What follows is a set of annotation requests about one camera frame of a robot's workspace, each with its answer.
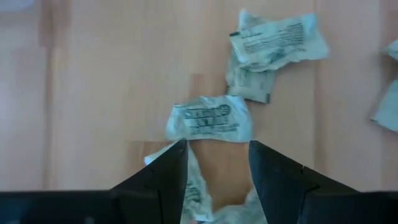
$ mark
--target wooden surface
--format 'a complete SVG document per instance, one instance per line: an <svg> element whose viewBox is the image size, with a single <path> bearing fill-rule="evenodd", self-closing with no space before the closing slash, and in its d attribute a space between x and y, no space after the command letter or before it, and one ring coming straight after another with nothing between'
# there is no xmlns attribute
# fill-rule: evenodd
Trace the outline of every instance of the wooden surface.
<svg viewBox="0 0 398 224"><path fill-rule="evenodd" d="M240 9L317 12L331 57L248 102L256 139L359 190L398 189L398 134L369 121L395 63L393 0L41 0L0 12L0 189L107 189L167 143L172 105L221 95ZM194 141L215 208L251 188L247 144Z"/></svg>

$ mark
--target wooden table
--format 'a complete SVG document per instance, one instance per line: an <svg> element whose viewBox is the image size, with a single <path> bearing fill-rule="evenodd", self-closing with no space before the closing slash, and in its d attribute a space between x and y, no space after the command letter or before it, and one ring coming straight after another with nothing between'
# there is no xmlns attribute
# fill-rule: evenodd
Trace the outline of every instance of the wooden table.
<svg viewBox="0 0 398 224"><path fill-rule="evenodd" d="M398 189L398 134L370 122L396 62L393 0L36 0L0 12L0 189L107 189L165 146L175 103L225 93L238 12L316 12L322 61L248 101L256 139L359 190ZM194 141L215 208L252 187L247 144Z"/></svg>

